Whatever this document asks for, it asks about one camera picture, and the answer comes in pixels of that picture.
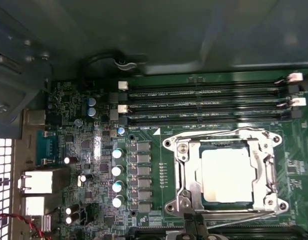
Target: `green circuit board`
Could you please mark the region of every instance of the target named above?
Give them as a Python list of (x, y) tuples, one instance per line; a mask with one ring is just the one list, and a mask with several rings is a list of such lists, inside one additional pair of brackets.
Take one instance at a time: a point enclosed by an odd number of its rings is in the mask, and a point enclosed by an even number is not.
[[(208, 82), (227, 82), (234, 79), (252, 81), (276, 79), (290, 72), (285, 70), (142, 76), (124, 81), (128, 81), (130, 86), (177, 85), (188, 83), (192, 79)], [(175, 197), (175, 173), (173, 153), (162, 147), (162, 141), (184, 131), (232, 130), (239, 124), (133, 126), (126, 128), (124, 135), (118, 135), (119, 122), (112, 115), (117, 111), (117, 96), (112, 93), (117, 89), (106, 89), (105, 84), (93, 80), (88, 82), (86, 90), (81, 91), (75, 81), (53, 82), (47, 122), (49, 121), (48, 123), (54, 127), (48, 128), (47, 131), (56, 131), (58, 136), (56, 162), (66, 156), (77, 156), (80, 160), (78, 164), (71, 165), (71, 185), (63, 193), (62, 220), (65, 219), (65, 207), (78, 202), (93, 203), (95, 215), (95, 220), (87, 226), (62, 223), (62, 239), (66, 239), (68, 234), (77, 228), (83, 230), (85, 239), (94, 239), (102, 238), (106, 234), (122, 235), (131, 226), (182, 226), (182, 219), (169, 215), (164, 210), (165, 203)], [(287, 201), (290, 206), (287, 213), (252, 224), (299, 225), (308, 230), (308, 91), (300, 92), (298, 96), (305, 97), (307, 101), (307, 106), (302, 108), (302, 118), (246, 123), (248, 126), (265, 128), (283, 137), (283, 143), (275, 148), (276, 175), (279, 197)], [(88, 98), (97, 100), (95, 108), (100, 113), (97, 119), (87, 115)], [(139, 212), (139, 206), (132, 201), (133, 188), (129, 186), (132, 176), (127, 170), (132, 165), (130, 159), (112, 158), (112, 151), (116, 148), (122, 149), (126, 153), (125, 156), (128, 156), (130, 145), (136, 143), (146, 143), (149, 146), (144, 147), (142, 152), (150, 156), (150, 162), (143, 165), (149, 166), (151, 171), (148, 176), (151, 181), (149, 213)], [(116, 165), (123, 166), (126, 171), (114, 177), (111, 169)], [(80, 173), (92, 173), (94, 178), (88, 184), (77, 186), (77, 176)], [(125, 200), (120, 208), (114, 208), (112, 205), (112, 199), (117, 195), (112, 191), (112, 184), (115, 181), (122, 181), (125, 185), (119, 193)]]

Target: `capacitor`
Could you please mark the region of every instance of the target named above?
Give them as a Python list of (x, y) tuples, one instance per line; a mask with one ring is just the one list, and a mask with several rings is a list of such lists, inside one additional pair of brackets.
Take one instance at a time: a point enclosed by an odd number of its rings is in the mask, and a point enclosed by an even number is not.
[(117, 165), (112, 168), (112, 175), (118, 177), (124, 171), (123, 166)]
[(93, 97), (90, 97), (88, 100), (87, 100), (87, 105), (90, 106), (90, 107), (93, 107), (96, 105), (96, 99), (94, 99)]
[(87, 181), (90, 181), (94, 178), (94, 176), (90, 173), (87, 173), (87, 174), (84, 174), (84, 175), (80, 175), (80, 181), (81, 182), (87, 182)]
[(78, 219), (80, 219), (80, 214), (78, 212), (74, 212), (73, 214), (71, 214), (66, 218), (66, 223), (71, 224), (74, 221), (77, 221)]
[(75, 119), (75, 121), (74, 121), (74, 125), (76, 126), (76, 127), (81, 127), (82, 125), (83, 125), (83, 121), (81, 120), (81, 119)]
[(123, 128), (123, 127), (119, 127), (118, 129), (117, 129), (117, 133), (119, 134), (119, 135), (124, 135), (125, 134), (125, 129)]
[(123, 189), (124, 183), (122, 181), (117, 181), (112, 185), (113, 192), (119, 193)]
[(90, 116), (91, 118), (97, 118), (98, 116), (96, 109), (94, 109), (93, 107), (90, 107), (87, 110), (87, 115)]
[(47, 108), (48, 108), (49, 110), (55, 110), (55, 109), (57, 109), (57, 105), (56, 105), (56, 104), (53, 104), (53, 103), (50, 103), (50, 104), (48, 104)]
[(120, 208), (121, 205), (124, 204), (124, 201), (125, 201), (125, 199), (124, 199), (124, 197), (122, 195), (115, 196), (115, 198), (113, 199), (113, 202), (112, 202), (113, 203), (113, 207)]
[(115, 159), (121, 158), (123, 156), (123, 154), (124, 154), (124, 151), (121, 148), (116, 148), (112, 152), (112, 156)]
[(80, 210), (80, 205), (78, 203), (73, 204), (71, 206), (69, 206), (68, 208), (66, 208), (66, 214), (70, 215), (74, 212), (78, 212)]
[(67, 156), (64, 158), (65, 164), (76, 164), (78, 163), (78, 158), (76, 156)]

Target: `motherboard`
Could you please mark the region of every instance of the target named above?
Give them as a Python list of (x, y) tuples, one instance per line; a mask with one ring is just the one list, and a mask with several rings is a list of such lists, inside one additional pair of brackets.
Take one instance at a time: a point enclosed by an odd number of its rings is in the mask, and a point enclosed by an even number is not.
[(55, 81), (37, 146), (37, 166), (70, 169), (62, 240), (193, 211), (211, 230), (308, 231), (308, 69)]

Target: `black cable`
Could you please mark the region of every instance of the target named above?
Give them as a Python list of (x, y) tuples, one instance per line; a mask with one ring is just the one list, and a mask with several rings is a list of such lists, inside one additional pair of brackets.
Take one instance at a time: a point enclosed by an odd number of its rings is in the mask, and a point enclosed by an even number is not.
[(85, 70), (88, 66), (103, 59), (114, 59), (115, 62), (122, 64), (126, 61), (125, 55), (119, 50), (108, 50), (104, 52), (99, 52), (81, 60), (78, 68), (78, 77), (84, 76)]

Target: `red and black wire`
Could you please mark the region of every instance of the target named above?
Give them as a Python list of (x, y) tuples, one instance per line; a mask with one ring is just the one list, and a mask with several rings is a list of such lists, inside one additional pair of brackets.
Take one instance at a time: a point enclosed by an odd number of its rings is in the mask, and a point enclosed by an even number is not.
[(31, 229), (35, 230), (39, 237), (45, 238), (46, 240), (51, 240), (51, 237), (46, 237), (41, 229), (35, 226), (30, 219), (27, 219), (24, 216), (15, 213), (0, 213), (0, 218), (17, 218), (18, 220), (28, 224)]

